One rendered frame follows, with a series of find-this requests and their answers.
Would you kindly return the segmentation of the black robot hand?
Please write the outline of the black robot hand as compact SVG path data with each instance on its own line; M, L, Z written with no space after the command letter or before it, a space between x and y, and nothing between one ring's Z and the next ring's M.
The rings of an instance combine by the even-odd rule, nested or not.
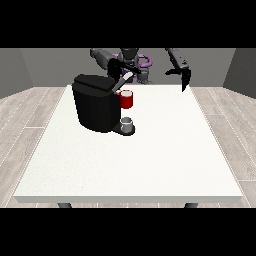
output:
M182 91L185 91L186 87L190 83L190 78L191 78L191 70L189 68L185 69L170 69L165 72L166 75L180 75L181 76L181 81L182 81Z
M107 65L108 75L112 77L116 82L119 81L120 75L122 74L123 69L127 69L136 74L141 73L141 70L139 68L128 65L125 62L121 62L116 58L111 58L108 61L108 65Z

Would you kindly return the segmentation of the pale grey machine lid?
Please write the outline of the pale grey machine lid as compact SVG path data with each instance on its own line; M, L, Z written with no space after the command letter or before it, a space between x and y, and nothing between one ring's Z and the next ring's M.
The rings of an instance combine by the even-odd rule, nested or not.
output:
M112 91L115 93L117 90L119 90L128 79L133 77L133 72L127 72L119 81L118 83L113 87Z

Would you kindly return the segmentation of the red pod holder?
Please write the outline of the red pod holder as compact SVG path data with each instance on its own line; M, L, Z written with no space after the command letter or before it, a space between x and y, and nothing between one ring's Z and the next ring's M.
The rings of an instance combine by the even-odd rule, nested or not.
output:
M120 107L129 109L133 106L133 92L130 90L122 90L119 92Z

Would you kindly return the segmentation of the black coffee machine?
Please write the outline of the black coffee machine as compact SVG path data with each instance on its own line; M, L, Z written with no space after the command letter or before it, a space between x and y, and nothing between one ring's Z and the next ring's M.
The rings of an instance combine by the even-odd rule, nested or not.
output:
M117 83L114 79L98 75L78 75L72 84L72 91L79 122L85 128L101 133L116 132L123 136L135 133L135 126L129 133L121 131L121 110L119 92L112 91Z

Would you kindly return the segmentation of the small grey cup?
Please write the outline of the small grey cup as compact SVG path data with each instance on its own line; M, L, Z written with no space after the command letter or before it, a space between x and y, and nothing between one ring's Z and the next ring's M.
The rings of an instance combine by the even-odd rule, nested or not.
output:
M124 133L129 133L133 129L133 121L130 117L123 117L120 120L120 124L121 124L121 131Z

